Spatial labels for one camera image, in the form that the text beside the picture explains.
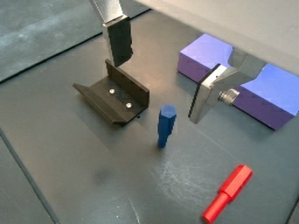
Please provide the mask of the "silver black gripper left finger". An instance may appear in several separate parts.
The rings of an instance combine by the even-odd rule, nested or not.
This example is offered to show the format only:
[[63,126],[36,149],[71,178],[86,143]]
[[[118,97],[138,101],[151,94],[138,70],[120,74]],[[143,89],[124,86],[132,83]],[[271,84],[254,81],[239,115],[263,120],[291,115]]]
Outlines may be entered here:
[[130,17],[123,12],[119,0],[90,0],[90,3],[103,22],[114,66],[119,67],[134,54]]

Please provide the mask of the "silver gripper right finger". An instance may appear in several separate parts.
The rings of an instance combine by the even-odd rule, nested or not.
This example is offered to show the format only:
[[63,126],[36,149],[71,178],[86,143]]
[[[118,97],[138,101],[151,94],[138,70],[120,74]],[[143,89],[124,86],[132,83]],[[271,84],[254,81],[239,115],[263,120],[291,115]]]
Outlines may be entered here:
[[192,123],[199,123],[218,101],[232,104],[239,96],[235,87],[252,81],[266,64],[262,59],[243,50],[232,49],[228,67],[218,64],[198,84],[188,114]]

